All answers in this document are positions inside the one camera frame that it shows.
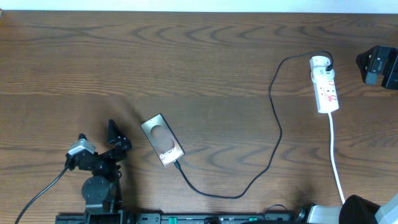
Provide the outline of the Galaxy S25 Ultra smartphone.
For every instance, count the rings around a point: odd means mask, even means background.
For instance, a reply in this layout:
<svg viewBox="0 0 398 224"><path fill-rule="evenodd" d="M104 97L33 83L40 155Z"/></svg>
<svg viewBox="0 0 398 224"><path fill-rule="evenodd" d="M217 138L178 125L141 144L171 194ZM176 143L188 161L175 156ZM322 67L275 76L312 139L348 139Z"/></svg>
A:
<svg viewBox="0 0 398 224"><path fill-rule="evenodd" d="M183 147L161 113L143 122L141 128L164 167L185 155Z"/></svg>

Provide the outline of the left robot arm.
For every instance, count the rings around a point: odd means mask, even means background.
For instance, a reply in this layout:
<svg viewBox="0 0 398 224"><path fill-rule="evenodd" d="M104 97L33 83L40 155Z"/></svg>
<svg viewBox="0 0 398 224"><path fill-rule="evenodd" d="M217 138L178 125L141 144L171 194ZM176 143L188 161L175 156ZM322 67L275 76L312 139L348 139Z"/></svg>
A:
<svg viewBox="0 0 398 224"><path fill-rule="evenodd" d="M84 223L131 223L131 213L122 209L123 203L118 162L127 158L131 141L114 120L108 121L108 143L113 148L99 154L93 143L81 133L66 153L65 167L92 173L81 188L85 199Z"/></svg>

